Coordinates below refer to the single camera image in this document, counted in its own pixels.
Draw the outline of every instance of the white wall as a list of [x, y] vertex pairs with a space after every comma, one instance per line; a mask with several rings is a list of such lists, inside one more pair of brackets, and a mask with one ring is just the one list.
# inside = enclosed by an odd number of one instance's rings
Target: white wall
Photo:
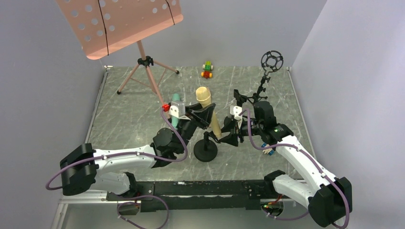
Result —
[[45, 183], [84, 142], [104, 68], [53, 0], [3, 1], [0, 47], [1, 228], [47, 229], [61, 192]]
[[[143, 40], [147, 55], [173, 66], [258, 66], [269, 50], [291, 66], [326, 0], [181, 0], [184, 20]], [[136, 44], [102, 59], [132, 66]]]
[[329, 0], [293, 64], [315, 153], [353, 185], [349, 228], [403, 228], [405, 2]]

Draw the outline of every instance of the red block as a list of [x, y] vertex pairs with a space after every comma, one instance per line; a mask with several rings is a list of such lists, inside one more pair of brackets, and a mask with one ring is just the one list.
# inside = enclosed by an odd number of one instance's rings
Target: red block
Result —
[[162, 106], [162, 108], [163, 108], [164, 112], [166, 112], [166, 111], [169, 111], [170, 106], [169, 106], [168, 104], [164, 104], [164, 105]]

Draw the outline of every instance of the wooden cylinder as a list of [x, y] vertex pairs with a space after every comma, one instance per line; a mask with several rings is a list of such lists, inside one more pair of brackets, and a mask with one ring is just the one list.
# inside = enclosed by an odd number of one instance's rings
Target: wooden cylinder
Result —
[[[211, 92], [206, 87], [199, 87], [195, 91], [195, 95], [197, 96], [197, 101], [201, 104], [202, 107], [206, 107], [210, 105], [211, 102]], [[215, 136], [220, 139], [222, 137], [221, 128], [219, 127], [218, 119], [216, 118], [215, 112], [213, 113], [213, 117], [211, 119], [211, 128]]]

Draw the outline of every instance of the hole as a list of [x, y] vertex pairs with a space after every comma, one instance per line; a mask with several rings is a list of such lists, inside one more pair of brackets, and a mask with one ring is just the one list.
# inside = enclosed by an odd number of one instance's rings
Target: hole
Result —
[[90, 5], [87, 5], [87, 6], [85, 7], [85, 10], [86, 10], [87, 12], [91, 12], [91, 11], [93, 10], [93, 7], [91, 7]]
[[70, 12], [70, 14], [71, 14], [73, 17], [77, 17], [77, 16], [79, 15], [79, 12], [77, 12], [77, 10], [72, 10], [72, 12]]
[[101, 7], [105, 7], [106, 6], [106, 2], [104, 0], [99, 0], [98, 2], [100, 2], [100, 6]]

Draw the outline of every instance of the stand leg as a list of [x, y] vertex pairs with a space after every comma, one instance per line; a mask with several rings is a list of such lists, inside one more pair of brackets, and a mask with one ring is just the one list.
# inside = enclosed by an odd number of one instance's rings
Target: stand leg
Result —
[[169, 66], [167, 66], [167, 65], [165, 65], [165, 64], [162, 64], [162, 63], [160, 63], [160, 62], [158, 62], [158, 61], [156, 61], [156, 60], [153, 60], [153, 62], [154, 62], [155, 64], [157, 64], [157, 65], [160, 65], [160, 66], [164, 67], [165, 69], [168, 69], [168, 70], [172, 71], [172, 72], [175, 72], [175, 73], [177, 73], [177, 74], [180, 73], [179, 70], [175, 70], [175, 69], [173, 69], [173, 68], [170, 68]]
[[158, 95], [159, 100], [163, 105], [164, 104], [163, 98], [160, 94], [158, 86], [156, 85], [155, 79], [153, 78], [153, 75], [152, 75], [152, 72], [150, 71], [149, 66], [146, 66], [146, 74], [148, 75], [148, 79], [149, 79], [149, 83], [150, 83], [150, 87], [151, 87], [152, 91]]
[[117, 94], [121, 94], [122, 89], [124, 89], [125, 85], [128, 83], [128, 81], [131, 79], [132, 75], [135, 73], [135, 71], [139, 68], [139, 64], [135, 66], [134, 69], [132, 69], [131, 73], [125, 78], [125, 80], [122, 82], [121, 86], [119, 87]]

